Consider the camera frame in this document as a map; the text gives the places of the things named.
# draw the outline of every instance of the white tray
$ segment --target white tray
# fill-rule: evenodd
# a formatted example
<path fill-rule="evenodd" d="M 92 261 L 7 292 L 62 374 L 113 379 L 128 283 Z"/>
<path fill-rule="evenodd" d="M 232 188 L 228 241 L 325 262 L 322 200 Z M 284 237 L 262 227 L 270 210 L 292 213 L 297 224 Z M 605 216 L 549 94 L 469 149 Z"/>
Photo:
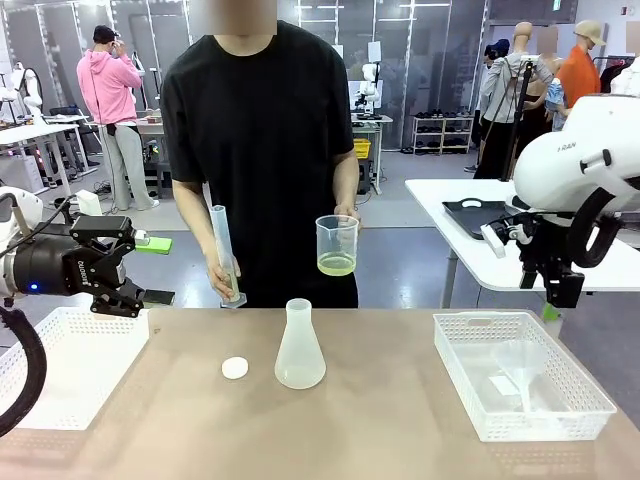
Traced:
<path fill-rule="evenodd" d="M 147 311 L 138 318 L 57 308 L 36 326 L 47 352 L 40 399 L 18 428 L 86 430 L 149 339 Z M 22 346 L 0 357 L 0 412 L 27 377 Z"/>
<path fill-rule="evenodd" d="M 527 313 L 436 314 L 435 345 L 483 442 L 595 440 L 615 405 Z M 548 359 L 530 387 L 531 411 L 492 354 L 504 341 L 542 345 Z"/>

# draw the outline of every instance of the yellow bin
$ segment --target yellow bin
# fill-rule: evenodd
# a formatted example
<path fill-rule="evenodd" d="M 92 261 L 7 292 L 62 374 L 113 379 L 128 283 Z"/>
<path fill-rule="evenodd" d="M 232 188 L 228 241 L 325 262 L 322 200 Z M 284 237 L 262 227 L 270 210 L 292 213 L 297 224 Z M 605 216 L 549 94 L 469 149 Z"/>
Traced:
<path fill-rule="evenodd" d="M 356 147 L 356 156 L 364 160 L 369 158 L 369 149 L 371 148 L 371 142 L 366 138 L 354 138 L 353 143 Z"/>

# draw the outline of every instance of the orange shirt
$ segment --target orange shirt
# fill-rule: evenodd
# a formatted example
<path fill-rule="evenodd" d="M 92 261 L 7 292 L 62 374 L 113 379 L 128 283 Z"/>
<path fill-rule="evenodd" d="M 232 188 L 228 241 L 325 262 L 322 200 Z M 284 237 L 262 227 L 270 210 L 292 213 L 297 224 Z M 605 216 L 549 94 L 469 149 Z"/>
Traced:
<path fill-rule="evenodd" d="M 600 75 L 588 53 L 577 45 L 556 75 L 562 83 L 569 108 L 573 108 L 580 97 L 600 93 Z"/>

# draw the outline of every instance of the white conical flask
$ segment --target white conical flask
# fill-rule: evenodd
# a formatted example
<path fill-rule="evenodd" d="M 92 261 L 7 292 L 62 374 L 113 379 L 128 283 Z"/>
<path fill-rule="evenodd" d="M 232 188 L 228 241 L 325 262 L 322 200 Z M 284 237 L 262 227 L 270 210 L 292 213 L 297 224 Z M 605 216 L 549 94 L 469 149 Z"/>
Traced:
<path fill-rule="evenodd" d="M 311 302 L 295 298 L 287 302 L 287 326 L 276 359 L 276 378 L 295 390 L 311 388 L 324 378 L 327 365 L 311 323 Z"/>

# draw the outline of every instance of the mannequin wearing orange shirt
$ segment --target mannequin wearing orange shirt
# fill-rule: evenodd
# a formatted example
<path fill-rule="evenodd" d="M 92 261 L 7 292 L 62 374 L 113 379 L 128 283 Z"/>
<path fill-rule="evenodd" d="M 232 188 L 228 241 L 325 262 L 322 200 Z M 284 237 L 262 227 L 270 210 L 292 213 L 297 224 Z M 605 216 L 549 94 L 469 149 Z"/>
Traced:
<path fill-rule="evenodd" d="M 558 110 L 567 117 L 578 99 L 585 95 L 600 93 L 600 75 L 589 52 L 596 45 L 606 45 L 601 38 L 602 27 L 596 21 L 585 20 L 578 23 L 574 33 L 577 36 L 576 46 L 573 47 L 569 58 L 557 74 L 567 100 L 567 108 Z"/>

